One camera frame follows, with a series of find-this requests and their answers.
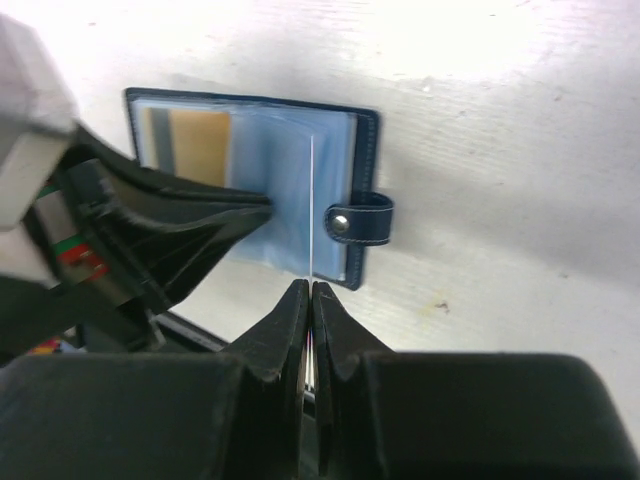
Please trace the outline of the gold card magnetic stripe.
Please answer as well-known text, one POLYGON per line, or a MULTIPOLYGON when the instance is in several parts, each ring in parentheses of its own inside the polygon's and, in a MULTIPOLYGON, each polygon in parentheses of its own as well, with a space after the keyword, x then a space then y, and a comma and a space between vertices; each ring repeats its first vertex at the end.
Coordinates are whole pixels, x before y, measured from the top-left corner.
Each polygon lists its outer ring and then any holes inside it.
POLYGON ((225 185, 231 139, 228 113, 146 107, 139 134, 145 166, 205 185, 225 185))

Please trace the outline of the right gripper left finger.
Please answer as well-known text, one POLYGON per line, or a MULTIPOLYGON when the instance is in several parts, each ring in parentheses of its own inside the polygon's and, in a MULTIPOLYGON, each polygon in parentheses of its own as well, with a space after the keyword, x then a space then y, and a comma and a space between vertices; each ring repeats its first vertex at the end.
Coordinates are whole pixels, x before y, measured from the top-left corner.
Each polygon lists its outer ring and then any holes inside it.
POLYGON ((1 282, 5 479, 294 479, 309 284, 216 353, 32 348, 113 308, 86 286, 1 282))

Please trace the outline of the blue leather card holder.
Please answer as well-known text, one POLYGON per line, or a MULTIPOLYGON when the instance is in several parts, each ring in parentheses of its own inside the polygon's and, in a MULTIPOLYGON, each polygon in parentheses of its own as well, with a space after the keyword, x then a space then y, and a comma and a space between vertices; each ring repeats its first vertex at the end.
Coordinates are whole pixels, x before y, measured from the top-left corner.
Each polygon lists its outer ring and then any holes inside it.
POLYGON ((138 162, 265 195, 268 222, 235 256, 350 290, 366 251, 389 242, 391 198, 376 189, 381 127, 372 109, 228 93, 130 87, 124 92, 138 162))

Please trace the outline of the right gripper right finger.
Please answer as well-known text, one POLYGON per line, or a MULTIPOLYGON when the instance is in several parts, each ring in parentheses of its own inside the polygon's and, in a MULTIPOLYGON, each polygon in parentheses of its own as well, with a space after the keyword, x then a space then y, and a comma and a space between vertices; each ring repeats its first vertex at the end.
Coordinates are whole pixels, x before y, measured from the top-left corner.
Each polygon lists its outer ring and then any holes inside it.
POLYGON ((639 458, 583 360, 399 353, 313 287, 318 470, 332 479, 635 479, 639 458))

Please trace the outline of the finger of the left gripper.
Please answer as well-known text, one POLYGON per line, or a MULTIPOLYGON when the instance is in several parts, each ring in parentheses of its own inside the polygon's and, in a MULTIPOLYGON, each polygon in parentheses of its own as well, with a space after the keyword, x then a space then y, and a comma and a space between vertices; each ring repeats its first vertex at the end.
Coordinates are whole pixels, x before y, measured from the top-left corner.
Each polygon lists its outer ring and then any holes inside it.
POLYGON ((82 236, 155 313, 182 302, 273 213, 264 195, 142 167, 78 127, 54 172, 82 236))

